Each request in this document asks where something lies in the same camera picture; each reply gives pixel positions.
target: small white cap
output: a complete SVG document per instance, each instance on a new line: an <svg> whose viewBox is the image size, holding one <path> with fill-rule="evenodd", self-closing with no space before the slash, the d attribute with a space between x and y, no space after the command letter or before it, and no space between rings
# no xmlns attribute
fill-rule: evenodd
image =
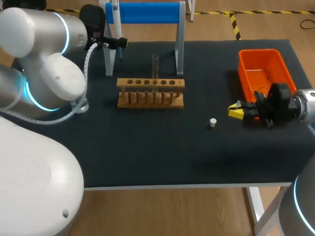
<svg viewBox="0 0 315 236"><path fill-rule="evenodd" d="M211 127L215 127L216 123L217 123L217 119L215 119L215 118L210 119L210 126Z"/></svg>

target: wooden test tube rack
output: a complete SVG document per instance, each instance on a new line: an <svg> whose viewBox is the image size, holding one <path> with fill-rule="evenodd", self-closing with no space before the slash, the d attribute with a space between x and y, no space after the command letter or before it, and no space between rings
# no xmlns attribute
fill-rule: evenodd
<svg viewBox="0 0 315 236"><path fill-rule="evenodd" d="M184 79L132 79L118 78L118 108L183 108L185 88ZM126 91L125 88L145 89L148 91Z"/></svg>

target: wooden floor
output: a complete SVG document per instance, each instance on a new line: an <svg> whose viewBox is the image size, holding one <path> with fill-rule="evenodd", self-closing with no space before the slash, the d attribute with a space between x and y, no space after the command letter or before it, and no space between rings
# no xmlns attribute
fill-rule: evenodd
<svg viewBox="0 0 315 236"><path fill-rule="evenodd" d="M80 9L87 3L98 2L48 0L47 7ZM314 8L313 0L196 0L196 11ZM289 39L315 86L315 30L300 29L307 18L315 20L313 15L246 14L237 15L236 21L243 40ZM175 30L172 25L123 25L123 35L130 41L173 41ZM228 17L196 15L194 22L187 21L186 40L235 40L235 36ZM0 63L11 62L0 51ZM260 192L267 208L278 189L263 187ZM252 236L247 204L241 188L85 192L69 236ZM279 232L275 228L270 235Z"/></svg>

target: orange container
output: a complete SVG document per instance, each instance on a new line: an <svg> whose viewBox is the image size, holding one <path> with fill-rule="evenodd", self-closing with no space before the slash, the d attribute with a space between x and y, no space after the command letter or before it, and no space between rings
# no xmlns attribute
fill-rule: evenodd
<svg viewBox="0 0 315 236"><path fill-rule="evenodd" d="M255 91L267 96L272 83L286 83L291 94L296 91L295 84L278 50L241 50L239 58L238 73L248 102L256 101Z"/></svg>

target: black table surface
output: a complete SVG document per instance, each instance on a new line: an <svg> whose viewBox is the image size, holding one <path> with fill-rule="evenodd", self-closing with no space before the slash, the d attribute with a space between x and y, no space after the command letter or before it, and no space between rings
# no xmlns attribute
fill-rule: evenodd
<svg viewBox="0 0 315 236"><path fill-rule="evenodd" d="M270 130L226 114L243 99L238 52L256 48L279 50L296 87L311 88L287 40L186 42L184 109L117 109L117 77L150 78L152 54L159 55L159 77L176 78L173 42L139 42L124 50L113 77L105 77L102 50L93 52L85 114L51 126L11 120L66 146L85 187L291 182L315 153L307 126ZM82 67L84 55L72 59ZM210 118L218 122L209 130Z"/></svg>

